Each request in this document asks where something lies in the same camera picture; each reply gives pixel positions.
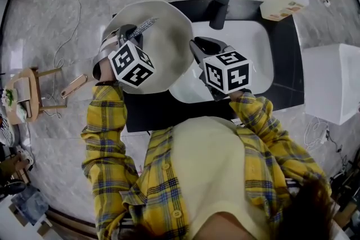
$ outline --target yellow plaid shirt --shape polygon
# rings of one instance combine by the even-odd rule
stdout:
[[[301,184],[306,179],[325,175],[272,117],[269,100],[244,93],[230,106],[245,125],[245,128],[239,126],[237,133],[245,145],[247,196],[253,205],[265,211],[270,227],[276,227],[282,219],[282,207],[289,199],[285,177]],[[135,225],[141,224],[157,236],[186,239],[189,220],[170,157],[173,128],[152,133],[139,177],[120,141],[126,119],[121,88],[93,88],[87,126],[82,131],[87,144],[82,167],[92,183],[98,237],[110,239],[129,212]]]

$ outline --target black and white marker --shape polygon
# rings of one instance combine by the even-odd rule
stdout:
[[[116,79],[134,88],[155,72],[149,56],[129,40],[108,58]]]
[[[253,63],[236,51],[203,59],[206,82],[224,94],[249,87]]]

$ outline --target white box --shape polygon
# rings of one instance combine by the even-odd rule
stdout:
[[[341,125],[358,111],[360,48],[346,44],[303,51],[305,113]]]
[[[224,94],[251,85],[253,62],[236,51],[203,59],[206,82]]]
[[[155,72],[149,56],[129,40],[117,51],[112,51],[108,58],[116,79],[134,88],[141,86]]]
[[[29,77],[21,77],[13,84],[14,89],[17,91],[17,101],[22,102],[30,100],[31,91],[30,91],[30,82]]]

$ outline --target small wooden table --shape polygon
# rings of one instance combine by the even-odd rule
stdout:
[[[66,105],[57,105],[57,106],[43,106],[40,94],[40,87],[39,87],[39,78],[41,76],[45,76],[48,74],[56,73],[61,71],[61,68],[52,69],[49,71],[44,71],[39,73],[37,68],[26,68],[19,74],[15,75],[7,84],[5,89],[13,89],[14,83],[17,79],[21,77],[28,77],[30,83],[30,110],[31,110],[31,117],[26,118],[26,122],[33,122],[37,119],[38,115],[41,114],[44,110],[47,109],[58,109],[58,108],[66,108]],[[14,102],[11,105],[12,110],[6,109],[6,115],[8,117],[9,122],[12,125],[21,124],[23,123],[16,115],[16,105],[17,103]]]

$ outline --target gray tile floor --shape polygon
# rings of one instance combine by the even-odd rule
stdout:
[[[126,4],[142,0],[80,0],[81,21],[74,37],[64,45],[56,63],[63,58],[64,67],[56,75],[55,99],[60,101],[59,91],[78,75],[91,75],[91,58],[99,49],[101,32]],[[360,18],[355,0],[331,0],[326,8],[321,0],[310,0],[310,6],[295,15],[302,49],[330,43],[348,43],[360,46]],[[23,67],[38,66],[40,70],[53,68],[57,47],[68,39],[77,23],[76,0],[12,0],[4,26],[4,42],[1,47],[1,70],[7,75]],[[52,93],[53,77],[42,79],[42,96]],[[41,189],[50,205],[69,215],[94,221],[92,195],[89,184],[82,174],[80,164],[84,159],[84,144],[79,138],[85,126],[86,109],[92,98],[90,81],[68,98],[68,108],[59,111],[62,118],[42,115],[29,124],[30,140],[25,125],[20,125],[21,140],[31,144],[37,161],[30,173],[33,183]],[[304,145],[304,131],[312,117],[304,113],[304,106],[293,107],[274,113],[291,136]],[[353,157],[360,144],[360,115],[342,126],[330,125],[334,140],[343,145],[344,154]],[[309,140],[319,136],[310,135]],[[123,133],[127,153],[134,157],[137,166],[145,157],[149,135]],[[316,145],[311,155],[332,175],[341,166],[339,155],[332,143]]]

